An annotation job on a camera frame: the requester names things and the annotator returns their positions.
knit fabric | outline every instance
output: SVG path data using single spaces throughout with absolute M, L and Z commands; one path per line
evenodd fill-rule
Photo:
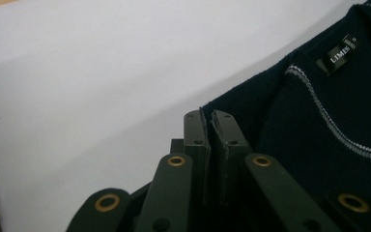
M 344 38 L 358 46 L 340 50 Z M 317 62 L 339 44 L 332 67 L 344 64 L 327 72 Z M 342 189 L 371 200 L 371 1 L 202 109 L 208 121 L 234 115 L 253 150 L 317 199 Z

black woven label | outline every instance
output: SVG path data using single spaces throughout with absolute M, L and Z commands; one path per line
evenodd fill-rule
M 325 56 L 316 61 L 316 64 L 327 74 L 337 71 L 355 54 L 360 42 L 351 35 L 347 35 L 340 44 L 330 50 Z

